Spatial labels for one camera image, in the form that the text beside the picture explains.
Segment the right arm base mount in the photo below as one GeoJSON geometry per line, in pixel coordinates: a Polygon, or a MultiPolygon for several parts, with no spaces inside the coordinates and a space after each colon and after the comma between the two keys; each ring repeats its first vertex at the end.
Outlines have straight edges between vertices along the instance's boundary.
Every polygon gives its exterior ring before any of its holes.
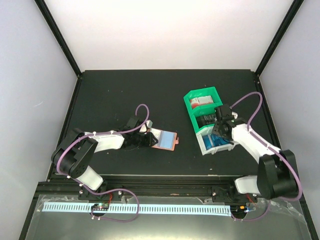
{"type": "Polygon", "coordinates": [[[238,193],[232,185],[222,184],[211,187],[211,196],[214,202],[225,204],[257,203],[258,198],[249,193],[238,193]]]}

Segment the green and white card bin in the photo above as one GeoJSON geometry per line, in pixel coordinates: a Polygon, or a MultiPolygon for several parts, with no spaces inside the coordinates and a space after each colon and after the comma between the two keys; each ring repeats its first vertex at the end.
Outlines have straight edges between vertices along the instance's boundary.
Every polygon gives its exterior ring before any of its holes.
{"type": "Polygon", "coordinates": [[[215,108],[223,104],[214,86],[191,90],[183,100],[203,156],[234,149],[235,143],[213,133],[217,122],[215,108]]]}

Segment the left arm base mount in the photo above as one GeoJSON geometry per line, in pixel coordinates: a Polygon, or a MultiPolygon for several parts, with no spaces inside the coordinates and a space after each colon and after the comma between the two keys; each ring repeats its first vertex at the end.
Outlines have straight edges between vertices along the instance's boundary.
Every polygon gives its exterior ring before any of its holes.
{"type": "Polygon", "coordinates": [[[89,214],[92,214],[95,217],[102,217],[109,210],[110,204],[112,201],[120,201],[123,196],[122,190],[116,190],[107,194],[92,194],[84,186],[80,187],[78,199],[85,200],[89,203],[93,203],[90,207],[89,214]]]}

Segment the blue card stack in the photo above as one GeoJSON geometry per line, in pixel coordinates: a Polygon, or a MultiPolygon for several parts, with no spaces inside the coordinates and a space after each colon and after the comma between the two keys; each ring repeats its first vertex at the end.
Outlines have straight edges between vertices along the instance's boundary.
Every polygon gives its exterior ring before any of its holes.
{"type": "Polygon", "coordinates": [[[204,135],[202,139],[206,150],[224,146],[230,143],[229,141],[215,134],[204,135]]]}

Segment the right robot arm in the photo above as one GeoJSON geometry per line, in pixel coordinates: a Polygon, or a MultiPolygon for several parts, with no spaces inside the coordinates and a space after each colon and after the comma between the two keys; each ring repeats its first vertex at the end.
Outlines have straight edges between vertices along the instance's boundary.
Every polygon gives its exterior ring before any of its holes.
{"type": "Polygon", "coordinates": [[[289,163],[296,159],[294,153],[267,142],[245,119],[236,118],[229,105],[223,104],[214,110],[216,122],[212,133],[241,145],[258,164],[256,175],[239,177],[228,187],[228,198],[238,202],[246,194],[256,194],[267,200],[299,200],[303,194],[301,182],[289,163]]]}

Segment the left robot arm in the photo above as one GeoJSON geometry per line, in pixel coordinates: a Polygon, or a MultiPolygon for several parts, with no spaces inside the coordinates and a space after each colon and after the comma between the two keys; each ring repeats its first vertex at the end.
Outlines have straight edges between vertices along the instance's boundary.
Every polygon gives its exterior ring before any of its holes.
{"type": "Polygon", "coordinates": [[[90,167],[94,153],[124,149],[130,146],[153,147],[159,143],[151,130],[150,120],[142,121],[132,116],[127,124],[105,133],[71,130],[51,156],[59,174],[70,177],[89,188],[97,200],[103,199],[108,188],[103,178],[90,167]]]}

